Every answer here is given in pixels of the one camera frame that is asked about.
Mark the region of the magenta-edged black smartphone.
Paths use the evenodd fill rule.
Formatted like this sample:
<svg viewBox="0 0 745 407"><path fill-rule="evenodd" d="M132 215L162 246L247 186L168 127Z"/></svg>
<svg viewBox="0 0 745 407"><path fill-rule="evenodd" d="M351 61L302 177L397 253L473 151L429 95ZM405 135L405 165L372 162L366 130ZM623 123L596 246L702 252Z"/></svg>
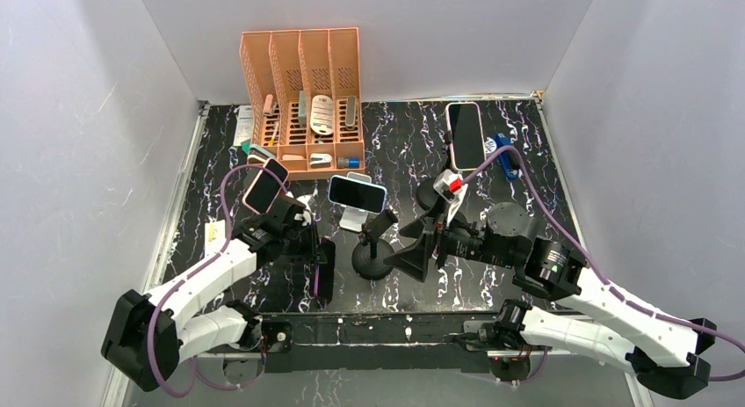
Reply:
<svg viewBox="0 0 745 407"><path fill-rule="evenodd" d="M336 244L327 238L322 238L318 247L318 255L312 279L313 295L322 303L328 304L334 297Z"/></svg>

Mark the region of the black round-base phone stand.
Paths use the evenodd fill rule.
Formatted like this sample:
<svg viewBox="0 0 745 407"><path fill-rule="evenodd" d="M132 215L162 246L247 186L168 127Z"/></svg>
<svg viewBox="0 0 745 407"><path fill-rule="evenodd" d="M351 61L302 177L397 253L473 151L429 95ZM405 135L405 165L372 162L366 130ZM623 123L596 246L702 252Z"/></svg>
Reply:
<svg viewBox="0 0 745 407"><path fill-rule="evenodd" d="M394 249L381 237L397 222L394 212L387 208L363 224L351 258L352 267L360 277L381 280L392 272L393 267L385 259L393 255Z"/></svg>

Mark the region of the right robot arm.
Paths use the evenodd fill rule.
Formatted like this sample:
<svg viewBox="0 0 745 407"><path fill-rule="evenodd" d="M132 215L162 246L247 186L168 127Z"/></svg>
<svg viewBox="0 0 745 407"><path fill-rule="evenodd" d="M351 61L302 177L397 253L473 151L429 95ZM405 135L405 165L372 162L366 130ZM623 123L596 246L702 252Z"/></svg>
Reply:
<svg viewBox="0 0 745 407"><path fill-rule="evenodd" d="M713 323L663 321L653 308L603 283L578 251L541 237L539 221L517 204L492 206L481 228L449 220L435 206L403 233L412 244L386 262L416 280L425 279L431 261L470 259L511 269L513 284L527 294L583 314L579 321L508 299L493 323L466 325L455 337L458 344L474 350L566 350L613 365L673 399L698 393L712 379L702 353L713 343Z"/></svg>

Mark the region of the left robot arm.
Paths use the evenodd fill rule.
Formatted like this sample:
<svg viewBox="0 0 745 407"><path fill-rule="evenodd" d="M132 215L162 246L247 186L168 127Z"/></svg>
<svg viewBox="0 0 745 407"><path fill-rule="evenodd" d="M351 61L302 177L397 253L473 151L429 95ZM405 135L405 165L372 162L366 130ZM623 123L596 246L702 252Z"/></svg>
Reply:
<svg viewBox="0 0 745 407"><path fill-rule="evenodd" d="M221 345L264 349L263 318L241 301L202 313L217 295L278 260L332 266L336 246L319 235L307 205L279 196L265 214L243 220L224 247L174 279L115 303L101 355L140 389L166 389L176 368Z"/></svg>

